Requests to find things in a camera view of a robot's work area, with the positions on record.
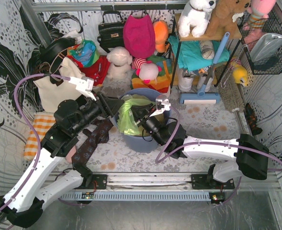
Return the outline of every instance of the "floral tablecloth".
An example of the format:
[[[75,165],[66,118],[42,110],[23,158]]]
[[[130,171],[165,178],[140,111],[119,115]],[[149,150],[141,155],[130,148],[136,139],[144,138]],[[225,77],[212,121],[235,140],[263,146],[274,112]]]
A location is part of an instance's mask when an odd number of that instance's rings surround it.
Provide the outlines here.
[[[130,90],[130,79],[106,79],[101,89],[107,96],[120,96]],[[235,115],[224,109],[224,104],[185,105],[179,103],[180,90],[173,87],[169,102],[182,115],[182,126],[187,135],[207,139],[232,139],[240,136],[239,125]],[[85,140],[84,134],[79,135],[79,147]],[[87,166],[93,172],[204,172],[218,160],[211,158],[169,158],[155,164],[155,158],[161,147],[152,153],[139,153],[129,149],[116,127],[109,131],[109,141],[99,144]],[[66,162],[59,164],[56,171],[69,168]]]

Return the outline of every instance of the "black wire basket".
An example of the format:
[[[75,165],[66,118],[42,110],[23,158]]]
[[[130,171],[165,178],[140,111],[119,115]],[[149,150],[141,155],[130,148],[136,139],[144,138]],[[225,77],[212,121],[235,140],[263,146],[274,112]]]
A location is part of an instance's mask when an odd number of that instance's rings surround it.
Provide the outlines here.
[[[243,38],[241,39],[241,42],[243,45],[247,45],[245,53],[253,75],[282,73],[282,45],[270,57],[253,62],[250,56],[250,51],[263,33],[276,33],[282,35],[281,23],[277,16],[271,12],[268,19],[261,19],[250,24],[248,20],[249,16],[250,14],[245,12],[244,17],[239,19],[237,23]]]

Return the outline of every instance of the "black handbag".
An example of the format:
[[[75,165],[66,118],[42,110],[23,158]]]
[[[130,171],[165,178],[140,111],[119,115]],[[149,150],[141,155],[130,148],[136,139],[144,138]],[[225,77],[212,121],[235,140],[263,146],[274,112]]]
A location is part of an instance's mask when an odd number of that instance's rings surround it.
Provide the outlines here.
[[[117,14],[120,16],[120,22],[116,23],[105,23],[104,16],[106,14]],[[123,40],[123,28],[125,21],[123,20],[119,11],[106,11],[103,14],[103,22],[98,25],[99,37],[97,41],[100,44],[100,47],[105,50],[107,53],[110,51],[109,48],[115,48],[118,46],[124,47]]]

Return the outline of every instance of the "red bag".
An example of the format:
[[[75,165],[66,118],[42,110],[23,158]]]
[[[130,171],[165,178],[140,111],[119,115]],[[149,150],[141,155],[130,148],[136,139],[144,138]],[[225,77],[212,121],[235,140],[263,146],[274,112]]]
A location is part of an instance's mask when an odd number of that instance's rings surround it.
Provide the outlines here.
[[[123,29],[125,48],[135,58],[148,58],[155,51],[155,31],[151,18],[128,17]]]
[[[94,86],[101,85],[107,75],[110,62],[106,56],[100,56],[99,59],[90,67],[80,68],[80,71],[88,78],[94,80]]]

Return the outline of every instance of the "teal towel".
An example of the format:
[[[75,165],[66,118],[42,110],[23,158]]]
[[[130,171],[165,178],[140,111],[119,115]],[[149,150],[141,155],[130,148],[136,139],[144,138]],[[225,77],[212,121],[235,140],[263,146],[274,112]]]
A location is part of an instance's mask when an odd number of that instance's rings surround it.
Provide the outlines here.
[[[174,55],[176,56],[178,47],[178,38],[170,36],[168,41],[172,46]],[[212,41],[214,52],[217,52],[220,42]],[[228,61],[229,52],[224,48],[218,63]],[[212,60],[206,60],[202,58],[200,51],[200,44],[198,41],[182,42],[180,47],[180,53],[178,56],[178,66],[181,69],[187,69],[188,71],[194,71],[206,66],[210,66]]]

